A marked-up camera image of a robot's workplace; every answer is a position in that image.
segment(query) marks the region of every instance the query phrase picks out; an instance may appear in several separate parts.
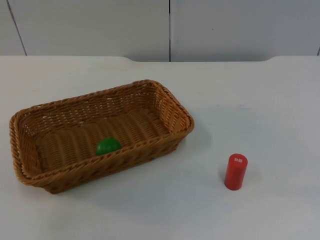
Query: white table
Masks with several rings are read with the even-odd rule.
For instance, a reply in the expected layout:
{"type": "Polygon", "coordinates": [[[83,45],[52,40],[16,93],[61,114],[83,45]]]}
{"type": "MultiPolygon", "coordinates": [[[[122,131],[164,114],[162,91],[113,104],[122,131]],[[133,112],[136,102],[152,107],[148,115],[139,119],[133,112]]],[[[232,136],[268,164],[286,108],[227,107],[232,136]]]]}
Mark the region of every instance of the white table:
{"type": "Polygon", "coordinates": [[[320,57],[2,56],[0,79],[2,239],[319,239],[320,57]],[[163,83],[195,119],[176,152],[58,195],[18,182],[15,112],[141,79],[163,83]],[[249,162],[239,191],[223,184],[233,153],[249,162]]]}

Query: green object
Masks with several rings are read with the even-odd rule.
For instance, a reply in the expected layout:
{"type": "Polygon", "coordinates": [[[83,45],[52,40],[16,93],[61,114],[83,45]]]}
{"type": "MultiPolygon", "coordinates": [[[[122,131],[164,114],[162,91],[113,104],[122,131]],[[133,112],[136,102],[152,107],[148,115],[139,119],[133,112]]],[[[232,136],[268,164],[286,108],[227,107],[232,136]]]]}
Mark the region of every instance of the green object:
{"type": "Polygon", "coordinates": [[[104,154],[115,152],[122,149],[121,143],[115,138],[105,138],[96,146],[95,155],[101,156],[104,154]]]}

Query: basket rim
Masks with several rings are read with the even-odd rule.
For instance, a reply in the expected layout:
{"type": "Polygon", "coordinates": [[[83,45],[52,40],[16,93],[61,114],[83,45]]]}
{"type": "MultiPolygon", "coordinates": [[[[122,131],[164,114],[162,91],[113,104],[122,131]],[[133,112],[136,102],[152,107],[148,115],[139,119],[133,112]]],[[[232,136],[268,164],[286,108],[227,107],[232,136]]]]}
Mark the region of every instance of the basket rim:
{"type": "Polygon", "coordinates": [[[11,144],[11,153],[12,153],[12,158],[13,158],[13,167],[15,174],[17,178],[24,184],[26,185],[39,185],[39,187],[44,187],[45,185],[48,184],[47,179],[51,178],[56,179],[58,173],[68,173],[70,171],[76,171],[79,168],[82,168],[88,164],[97,164],[101,161],[111,161],[115,157],[119,157],[119,155],[125,155],[127,152],[132,151],[133,149],[135,150],[140,150],[141,148],[144,148],[146,145],[155,145],[159,142],[170,142],[178,138],[184,138],[187,134],[189,134],[195,127],[195,121],[192,118],[192,116],[188,113],[188,111],[180,104],[180,102],[173,96],[173,94],[166,88],[164,87],[161,83],[154,81],[154,80],[140,80],[140,81],[134,81],[129,84],[121,85],[121,86],[116,86],[113,88],[105,89],[105,90],[100,90],[96,92],[91,92],[88,94],[80,95],[80,96],[75,96],[75,97],[70,97],[70,98],[65,98],[62,100],[57,100],[57,101],[52,101],[48,103],[43,103],[39,105],[34,105],[29,108],[22,109],[18,111],[15,115],[12,116],[9,122],[9,129],[10,129],[10,144],[11,144]],[[51,105],[64,105],[68,102],[76,102],[78,99],[83,99],[83,97],[87,97],[88,99],[97,95],[105,95],[105,94],[110,94],[114,91],[119,91],[123,88],[130,88],[135,85],[145,85],[145,84],[152,84],[157,86],[158,88],[162,89],[166,95],[176,104],[176,106],[185,114],[185,116],[189,119],[189,126],[186,128],[177,131],[177,132],[172,132],[172,133],[167,133],[161,136],[153,137],[150,139],[147,139],[145,141],[140,141],[137,142],[134,145],[124,147],[118,151],[111,152],[102,156],[94,156],[90,157],[87,159],[84,159],[80,162],[76,162],[73,164],[70,164],[68,166],[64,166],[60,169],[55,169],[52,171],[48,172],[43,172],[40,174],[36,175],[30,175],[28,172],[25,171],[24,165],[22,163],[22,156],[21,156],[21,151],[20,151],[20,142],[18,139],[18,134],[17,134],[17,129],[18,129],[18,122],[20,120],[20,117],[23,116],[26,113],[32,113],[34,111],[38,111],[39,109],[44,109],[44,108],[50,108],[51,105]]]}

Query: tabletop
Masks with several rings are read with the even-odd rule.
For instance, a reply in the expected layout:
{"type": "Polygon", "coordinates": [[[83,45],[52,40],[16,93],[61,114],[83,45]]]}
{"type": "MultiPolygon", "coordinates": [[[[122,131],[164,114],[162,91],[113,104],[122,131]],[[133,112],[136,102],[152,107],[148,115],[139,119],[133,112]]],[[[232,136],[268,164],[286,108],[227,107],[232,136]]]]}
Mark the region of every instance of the tabletop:
{"type": "Polygon", "coordinates": [[[319,239],[320,57],[1,56],[0,78],[3,239],[319,239]],[[175,152],[57,195],[16,179],[15,112],[142,79],[161,82],[195,120],[175,152]],[[248,159],[238,191],[224,185],[233,153],[248,159]]]}

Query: red bottle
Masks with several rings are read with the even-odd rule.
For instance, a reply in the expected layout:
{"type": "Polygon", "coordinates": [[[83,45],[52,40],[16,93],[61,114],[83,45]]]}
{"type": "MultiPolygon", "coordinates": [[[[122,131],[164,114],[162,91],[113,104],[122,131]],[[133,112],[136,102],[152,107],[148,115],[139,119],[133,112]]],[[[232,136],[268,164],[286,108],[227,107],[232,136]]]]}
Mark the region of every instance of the red bottle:
{"type": "Polygon", "coordinates": [[[224,185],[230,190],[239,190],[245,177],[248,160],[239,153],[229,157],[228,167],[225,172],[224,185]]]}

